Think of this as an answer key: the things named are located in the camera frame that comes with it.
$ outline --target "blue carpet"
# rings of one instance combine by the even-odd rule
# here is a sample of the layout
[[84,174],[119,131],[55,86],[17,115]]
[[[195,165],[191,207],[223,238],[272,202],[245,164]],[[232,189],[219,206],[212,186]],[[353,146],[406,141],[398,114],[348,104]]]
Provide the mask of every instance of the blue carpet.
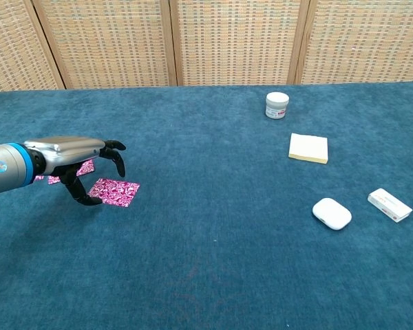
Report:
[[[283,120],[264,114],[289,94]],[[288,158],[328,138],[326,165]],[[0,93],[0,144],[120,140],[82,177],[138,182],[128,208],[61,184],[0,194],[0,329],[413,329],[413,82]],[[342,231],[312,216],[332,197]]]

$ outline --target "blue ring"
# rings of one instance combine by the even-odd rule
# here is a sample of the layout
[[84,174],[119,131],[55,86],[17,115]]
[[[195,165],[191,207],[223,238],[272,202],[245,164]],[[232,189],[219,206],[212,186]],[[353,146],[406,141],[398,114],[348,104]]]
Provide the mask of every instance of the blue ring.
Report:
[[32,160],[30,159],[29,153],[17,143],[8,143],[10,146],[13,146],[20,155],[23,157],[26,165],[26,178],[22,187],[27,186],[32,181],[32,176],[34,175],[34,166],[32,165]]

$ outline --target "woven screen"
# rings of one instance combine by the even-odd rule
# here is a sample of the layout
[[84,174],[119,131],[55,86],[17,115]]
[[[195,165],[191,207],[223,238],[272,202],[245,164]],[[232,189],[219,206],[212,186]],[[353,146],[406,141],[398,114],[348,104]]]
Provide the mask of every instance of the woven screen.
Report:
[[170,85],[159,0],[34,3],[67,88]]
[[24,2],[0,0],[0,91],[58,89],[46,56]]
[[286,83],[300,0],[171,4],[179,83]]
[[318,0],[301,83],[413,80],[413,0]]

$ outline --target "pink paisley square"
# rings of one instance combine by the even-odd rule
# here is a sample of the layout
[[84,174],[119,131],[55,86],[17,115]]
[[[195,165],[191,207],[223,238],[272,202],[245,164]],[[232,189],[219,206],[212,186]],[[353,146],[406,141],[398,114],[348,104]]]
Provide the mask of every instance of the pink paisley square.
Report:
[[[78,170],[78,172],[76,172],[76,176],[80,176],[80,175],[84,175],[84,174],[88,174],[91,172],[95,171],[95,166],[94,166],[94,161],[93,160],[87,160],[86,162],[83,163],[83,165],[81,166],[81,168]],[[60,178],[59,177],[48,177],[47,179],[48,184],[57,184],[60,182]]]
[[90,189],[89,195],[101,198],[104,204],[127,208],[139,186],[140,184],[132,182],[99,179]]

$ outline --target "robotic hand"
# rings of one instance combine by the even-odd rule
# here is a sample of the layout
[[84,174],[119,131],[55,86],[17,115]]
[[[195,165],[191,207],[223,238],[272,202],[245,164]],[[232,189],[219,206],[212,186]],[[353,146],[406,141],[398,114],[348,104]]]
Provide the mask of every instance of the robotic hand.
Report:
[[102,157],[112,160],[124,177],[124,161],[114,149],[125,150],[125,146],[119,141],[79,136],[0,144],[0,193],[32,184],[37,175],[51,175],[60,178],[77,202],[86,206],[101,204],[101,199],[86,193],[76,173],[87,160]]

